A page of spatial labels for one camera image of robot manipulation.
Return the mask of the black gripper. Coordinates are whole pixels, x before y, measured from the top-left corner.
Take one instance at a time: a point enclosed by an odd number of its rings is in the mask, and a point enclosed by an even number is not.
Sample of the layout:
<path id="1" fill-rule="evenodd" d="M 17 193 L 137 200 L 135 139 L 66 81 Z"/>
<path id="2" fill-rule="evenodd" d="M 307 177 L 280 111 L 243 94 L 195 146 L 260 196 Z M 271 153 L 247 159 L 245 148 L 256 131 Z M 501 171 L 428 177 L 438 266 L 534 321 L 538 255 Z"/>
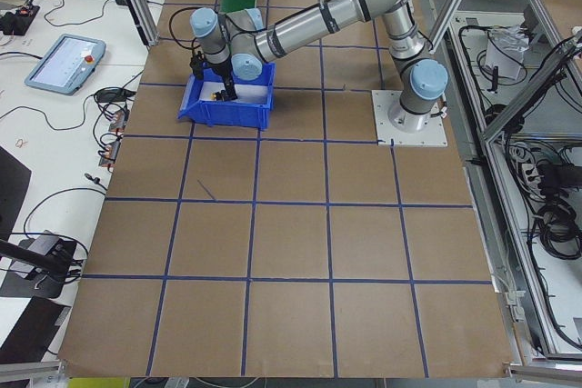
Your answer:
<path id="1" fill-rule="evenodd" d="M 236 94 L 236 84 L 233 79 L 233 67 L 231 64 L 231 59 L 227 58 L 225 61 L 220 63 L 214 63 L 211 61 L 206 61 L 207 66 L 214 72 L 215 75 L 219 76 L 225 87 L 223 92 L 224 100 L 237 99 Z"/>

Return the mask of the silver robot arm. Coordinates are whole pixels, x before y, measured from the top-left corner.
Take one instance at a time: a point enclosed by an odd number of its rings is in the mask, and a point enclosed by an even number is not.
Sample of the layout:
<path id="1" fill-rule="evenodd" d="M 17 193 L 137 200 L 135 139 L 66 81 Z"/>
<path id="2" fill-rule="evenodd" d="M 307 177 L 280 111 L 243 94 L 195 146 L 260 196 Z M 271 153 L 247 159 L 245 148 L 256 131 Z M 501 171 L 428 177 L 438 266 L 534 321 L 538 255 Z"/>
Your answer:
<path id="1" fill-rule="evenodd" d="M 231 13 L 196 9 L 190 25 L 203 58 L 192 60 L 193 74 L 200 79 L 204 68 L 209 68 L 221 81 L 210 101 L 236 103 L 236 81 L 253 82 L 269 63 L 377 17 L 384 23 L 389 53 L 403 85 L 398 100 L 388 109 L 388 120 L 399 131 L 416 134 L 426 128 L 436 100 L 445 92 L 448 73 L 429 55 L 427 39 L 418 29 L 408 0 L 321 0 L 269 27 L 262 25 L 255 8 Z"/>

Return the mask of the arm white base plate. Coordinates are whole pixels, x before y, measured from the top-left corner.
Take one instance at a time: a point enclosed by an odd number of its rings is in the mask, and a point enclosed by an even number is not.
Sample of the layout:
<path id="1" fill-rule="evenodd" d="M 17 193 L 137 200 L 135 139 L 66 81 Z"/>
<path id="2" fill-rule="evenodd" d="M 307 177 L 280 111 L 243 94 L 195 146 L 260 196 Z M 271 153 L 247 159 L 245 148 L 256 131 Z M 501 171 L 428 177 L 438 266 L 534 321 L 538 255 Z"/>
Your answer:
<path id="1" fill-rule="evenodd" d="M 396 147 L 447 147 L 447 136 L 439 107 L 427 114 L 407 113 L 400 106 L 399 90 L 373 90 L 372 101 L 379 145 Z"/>

